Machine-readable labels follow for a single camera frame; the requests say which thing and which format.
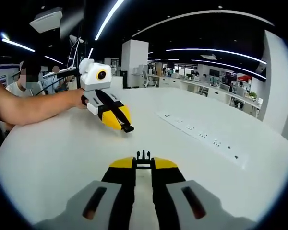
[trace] person's hand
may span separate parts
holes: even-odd
[[[74,93],[74,95],[72,96],[73,97],[73,103],[74,103],[73,105],[79,109],[86,109],[86,105],[84,105],[82,103],[82,100],[81,100],[81,97],[83,96],[84,89],[79,88],[76,90],[71,90],[70,92]]]

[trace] round white table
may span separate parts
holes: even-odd
[[[17,126],[0,149],[0,182],[32,224],[59,215],[67,200],[101,180],[120,158],[149,150],[175,162],[186,180],[216,195],[235,217],[259,221],[288,179],[288,141],[254,117],[214,99],[174,88],[120,90],[131,133],[104,126],[88,110],[71,109],[46,121]],[[157,116],[168,111],[200,121],[248,155],[243,168]]]

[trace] camera lens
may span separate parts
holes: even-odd
[[[104,79],[105,77],[106,77],[106,72],[101,71],[101,72],[98,73],[97,78],[98,78],[99,80],[102,80],[102,79]]]

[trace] ceiling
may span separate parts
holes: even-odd
[[[172,51],[177,48],[209,48],[237,52],[261,59],[264,45],[264,29],[271,30],[286,39],[288,43],[288,3],[273,3],[268,0],[125,0],[114,13],[98,41],[95,36],[108,12],[117,0],[87,0],[84,20],[72,30],[85,40],[82,53],[88,54],[93,47],[92,57],[121,57],[122,43],[130,40],[149,42],[151,59],[179,58],[181,63],[191,63],[191,59],[201,59],[207,51]],[[84,0],[19,0],[0,2],[0,32],[5,32],[15,42],[39,51],[66,64],[69,55],[69,42],[60,40],[59,29],[39,34],[29,22],[45,10],[60,6],[63,15],[84,5]],[[132,37],[138,31],[162,20],[185,13],[206,10],[233,10],[250,13],[272,22],[275,27],[257,19],[228,13],[206,13],[175,19]],[[20,62],[28,51],[3,43],[0,40],[0,63]],[[255,71],[258,62],[232,54],[213,52],[217,62]],[[56,65],[45,59],[44,65]]]

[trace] power outlet strip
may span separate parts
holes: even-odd
[[[204,128],[195,124],[194,121],[187,121],[166,112],[158,112],[157,115],[189,136],[201,141],[204,145],[207,145],[214,152],[222,155],[235,165],[242,169],[245,168],[248,155],[243,153],[242,149],[238,149],[230,143],[225,143],[222,141],[222,138],[216,138],[212,134],[204,132]]]

